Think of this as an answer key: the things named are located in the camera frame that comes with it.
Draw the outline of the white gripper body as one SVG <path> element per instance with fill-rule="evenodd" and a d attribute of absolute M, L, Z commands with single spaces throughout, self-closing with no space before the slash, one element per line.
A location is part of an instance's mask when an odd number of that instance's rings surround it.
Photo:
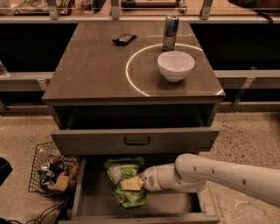
<path fill-rule="evenodd" d="M 152 166 L 145 169 L 140 174 L 140 183 L 147 191 L 159 191 L 160 184 L 158 183 L 158 168 L 156 166 Z"/>

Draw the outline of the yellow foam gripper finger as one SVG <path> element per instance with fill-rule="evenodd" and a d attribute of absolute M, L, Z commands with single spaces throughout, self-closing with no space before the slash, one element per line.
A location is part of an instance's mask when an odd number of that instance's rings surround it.
<path fill-rule="evenodd" d="M 121 181 L 120 186 L 123 190 L 140 191 L 143 186 L 143 181 L 139 176 L 135 176 Z"/>

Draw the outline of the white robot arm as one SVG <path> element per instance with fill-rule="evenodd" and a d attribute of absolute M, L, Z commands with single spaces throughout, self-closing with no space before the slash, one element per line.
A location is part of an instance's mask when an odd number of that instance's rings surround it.
<path fill-rule="evenodd" d="M 280 171 L 245 164 L 208 159 L 193 154 L 181 154 L 171 164 L 149 167 L 133 178 L 120 182 L 123 190 L 150 192 L 172 189 L 182 193 L 197 193 L 212 181 L 234 189 L 272 206 L 280 207 Z"/>

